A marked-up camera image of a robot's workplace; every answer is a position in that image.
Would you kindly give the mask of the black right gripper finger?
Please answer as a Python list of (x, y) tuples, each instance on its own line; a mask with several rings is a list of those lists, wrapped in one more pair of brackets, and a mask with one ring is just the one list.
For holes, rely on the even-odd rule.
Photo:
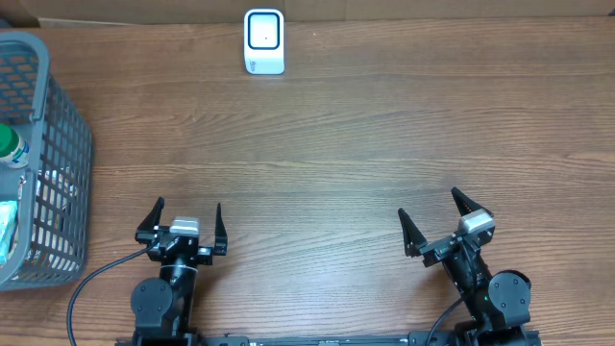
[(403, 229), (406, 256), (421, 256), (421, 250), (428, 244), (427, 240), (404, 209), (398, 209), (398, 216)]
[(454, 186), (451, 189), (451, 193), (452, 193), (453, 199), (455, 201), (455, 205), (457, 207), (457, 210), (459, 211), (459, 214), (461, 216), (465, 216), (465, 215), (467, 215), (469, 213), (472, 213), (472, 212), (478, 211), (478, 210), (484, 210), (490, 216), (493, 216), (493, 213), (489, 209), (487, 209), (486, 207), (483, 207), (479, 203), (477, 203), (474, 200), (472, 200), (470, 197), (468, 197), (466, 194), (464, 194), (456, 186)]

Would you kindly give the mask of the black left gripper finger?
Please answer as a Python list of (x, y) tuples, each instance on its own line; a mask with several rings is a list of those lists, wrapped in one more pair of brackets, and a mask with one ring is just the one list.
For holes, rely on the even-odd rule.
[(217, 204), (215, 230), (214, 230), (213, 254), (215, 256), (225, 256), (228, 248), (228, 235), (222, 218), (221, 204)]
[(137, 226), (135, 240), (137, 242), (153, 242), (158, 234), (160, 217), (164, 208), (164, 199), (159, 197), (150, 212)]

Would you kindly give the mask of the teal tissue pack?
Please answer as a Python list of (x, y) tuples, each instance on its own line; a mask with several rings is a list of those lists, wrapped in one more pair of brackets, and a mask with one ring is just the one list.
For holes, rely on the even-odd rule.
[(1, 227), (1, 246), (0, 263), (5, 265), (9, 259), (12, 238), (16, 230), (16, 220), (18, 215), (18, 202), (14, 200), (2, 201), (0, 205), (0, 227)]

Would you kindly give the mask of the green lid jar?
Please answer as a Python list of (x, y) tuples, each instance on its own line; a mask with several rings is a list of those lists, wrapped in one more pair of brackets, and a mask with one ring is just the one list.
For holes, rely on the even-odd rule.
[(9, 168), (26, 167), (30, 162), (28, 141), (9, 125), (1, 124), (1, 162)]

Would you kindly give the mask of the brown bread bag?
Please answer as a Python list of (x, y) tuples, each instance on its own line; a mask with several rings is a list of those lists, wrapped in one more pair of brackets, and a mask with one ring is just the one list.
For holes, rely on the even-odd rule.
[(74, 245), (75, 231), (69, 219), (78, 188), (66, 177), (68, 170), (38, 171), (34, 202), (34, 224), (26, 260), (61, 271), (76, 271), (79, 264)]

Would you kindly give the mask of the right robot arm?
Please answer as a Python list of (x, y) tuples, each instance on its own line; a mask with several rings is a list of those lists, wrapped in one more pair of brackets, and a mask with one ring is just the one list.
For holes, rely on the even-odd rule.
[(434, 322), (426, 345), (540, 345), (538, 331), (528, 331), (531, 281), (517, 270), (492, 274), (481, 247), (495, 233), (495, 216), (464, 194), (451, 189), (460, 214), (457, 229), (429, 242), (404, 209), (398, 209), (405, 253), (421, 257), (425, 266), (443, 265), (459, 298)]

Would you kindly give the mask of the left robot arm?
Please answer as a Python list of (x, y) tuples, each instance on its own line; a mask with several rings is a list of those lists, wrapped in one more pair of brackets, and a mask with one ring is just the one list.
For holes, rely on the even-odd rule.
[(163, 208), (164, 199), (159, 198), (135, 231), (135, 240), (146, 246), (145, 253), (160, 264), (160, 272), (139, 283), (132, 293), (132, 343), (204, 345), (205, 338), (191, 326), (191, 314), (199, 267), (227, 254), (228, 235), (221, 208), (216, 208), (211, 246), (200, 244), (197, 218), (177, 216), (169, 226), (161, 225)]

